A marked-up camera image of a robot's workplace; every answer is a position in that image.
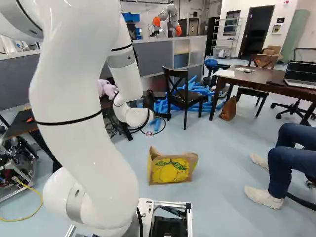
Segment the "chair wheel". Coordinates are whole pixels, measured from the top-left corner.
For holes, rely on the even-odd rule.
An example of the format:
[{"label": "chair wheel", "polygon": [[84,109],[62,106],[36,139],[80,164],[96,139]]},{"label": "chair wheel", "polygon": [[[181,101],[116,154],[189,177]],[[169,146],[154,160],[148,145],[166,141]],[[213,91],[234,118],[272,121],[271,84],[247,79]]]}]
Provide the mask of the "chair wheel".
[{"label": "chair wheel", "polygon": [[313,183],[313,182],[311,182],[311,181],[309,181],[309,180],[306,181],[306,186],[307,186],[309,189],[314,189],[314,188],[316,188],[316,184]]}]

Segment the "blue jeans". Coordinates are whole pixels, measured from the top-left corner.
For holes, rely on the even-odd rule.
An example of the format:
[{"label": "blue jeans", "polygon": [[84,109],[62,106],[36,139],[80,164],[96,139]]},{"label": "blue jeans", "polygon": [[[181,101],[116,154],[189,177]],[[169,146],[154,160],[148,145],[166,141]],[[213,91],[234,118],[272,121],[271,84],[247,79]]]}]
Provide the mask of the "blue jeans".
[{"label": "blue jeans", "polygon": [[[295,143],[304,146],[294,148]],[[316,128],[285,123],[278,131],[276,147],[268,154],[269,193],[285,198],[292,179],[292,169],[316,177]]]}]

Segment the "laptop screen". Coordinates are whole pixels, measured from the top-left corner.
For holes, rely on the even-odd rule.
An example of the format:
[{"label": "laptop screen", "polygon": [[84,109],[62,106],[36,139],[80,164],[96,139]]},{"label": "laptop screen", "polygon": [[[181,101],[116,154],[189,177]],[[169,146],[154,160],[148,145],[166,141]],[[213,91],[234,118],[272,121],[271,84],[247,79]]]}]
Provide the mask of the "laptop screen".
[{"label": "laptop screen", "polygon": [[289,61],[284,78],[316,82],[316,63]]}]

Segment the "paper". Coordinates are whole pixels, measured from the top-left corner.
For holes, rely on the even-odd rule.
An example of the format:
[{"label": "paper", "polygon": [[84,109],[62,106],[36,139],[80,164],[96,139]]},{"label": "paper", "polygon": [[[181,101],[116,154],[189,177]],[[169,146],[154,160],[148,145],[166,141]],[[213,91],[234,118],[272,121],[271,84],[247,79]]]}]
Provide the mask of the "paper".
[{"label": "paper", "polygon": [[220,50],[220,51],[219,51],[218,57],[219,57],[219,58],[224,58],[224,51],[223,51],[223,50]]},{"label": "paper", "polygon": [[252,73],[255,71],[253,69],[248,69],[248,68],[236,68],[236,70],[241,71],[243,73]]},{"label": "paper", "polygon": [[231,70],[218,70],[216,73],[213,74],[213,76],[234,78],[235,77],[235,72],[231,71]]}]

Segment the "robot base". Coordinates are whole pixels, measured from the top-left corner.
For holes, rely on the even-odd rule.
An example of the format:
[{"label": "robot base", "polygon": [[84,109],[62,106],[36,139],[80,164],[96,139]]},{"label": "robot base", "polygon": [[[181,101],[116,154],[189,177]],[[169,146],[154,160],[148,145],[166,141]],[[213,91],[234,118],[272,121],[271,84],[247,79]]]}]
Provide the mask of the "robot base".
[{"label": "robot base", "polygon": [[[171,217],[166,218],[154,215],[158,208],[169,212]],[[193,237],[191,203],[153,201],[140,198],[138,209],[142,216],[143,237],[172,237],[175,234],[180,237]],[[138,216],[135,214],[129,229],[123,237],[141,237],[139,230]],[[65,237],[97,237],[93,234],[85,236],[75,232],[76,227],[71,225]]]}]

